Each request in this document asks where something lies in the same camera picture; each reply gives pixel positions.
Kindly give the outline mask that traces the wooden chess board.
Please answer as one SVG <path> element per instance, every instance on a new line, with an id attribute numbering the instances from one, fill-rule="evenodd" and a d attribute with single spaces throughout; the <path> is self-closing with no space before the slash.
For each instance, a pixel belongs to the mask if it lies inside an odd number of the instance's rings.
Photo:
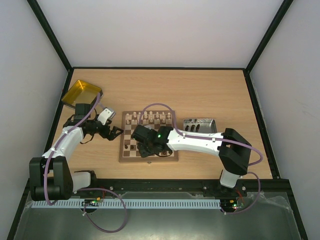
<path id="1" fill-rule="evenodd" d="M 134 112 L 137 113 L 137 118 L 133 117 Z M 123 111 L 122 112 L 122 122 L 121 128 L 124 130 L 124 133 L 120 136 L 120 146 L 119 146 L 119 158 L 120 163 L 159 163 L 159 162 L 177 162 L 179 160 L 179 154 L 177 151 L 174 151 L 171 156 L 168 157 L 158 157 L 156 155 L 148 156 L 142 158 L 137 148 L 137 141 L 131 138 L 133 131 L 138 125 L 138 120 L 141 118 L 142 124 L 144 126 L 149 125 L 152 129 L 158 131 L 161 126 L 171 127 L 172 123 L 172 114 L 168 110 L 150 110 L 147 112 L 147 118 L 144 118 L 144 112 L 141 111 Z"/>

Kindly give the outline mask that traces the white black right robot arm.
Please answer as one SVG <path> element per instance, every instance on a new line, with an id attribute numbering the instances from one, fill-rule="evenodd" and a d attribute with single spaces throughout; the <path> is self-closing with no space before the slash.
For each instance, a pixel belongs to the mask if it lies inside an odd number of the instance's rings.
<path id="1" fill-rule="evenodd" d="M 192 151 L 219 157 L 223 170 L 218 191 L 224 196 L 233 193 L 240 176 L 248 172 L 252 146 L 232 128 L 226 128 L 224 132 L 200 133 L 171 126 L 161 126 L 154 130 L 138 124 L 131 138 L 137 141 L 137 149 L 142 158 L 165 151 Z"/>

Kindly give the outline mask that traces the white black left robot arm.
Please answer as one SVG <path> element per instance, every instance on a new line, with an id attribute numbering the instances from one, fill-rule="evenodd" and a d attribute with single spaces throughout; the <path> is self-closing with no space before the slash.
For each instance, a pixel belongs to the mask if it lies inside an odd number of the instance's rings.
<path id="1" fill-rule="evenodd" d="M 123 133 L 119 127 L 111 127 L 115 111 L 104 108 L 91 118 L 96 110 L 88 103 L 77 103 L 75 112 L 64 123 L 62 133 L 40 157 L 29 162 L 29 187 L 33 201 L 46 201 L 53 205 L 58 200 L 68 200 L 74 192 L 90 187 L 96 179 L 92 170 L 71 173 L 68 161 L 85 136 L 100 135 L 109 141 Z"/>

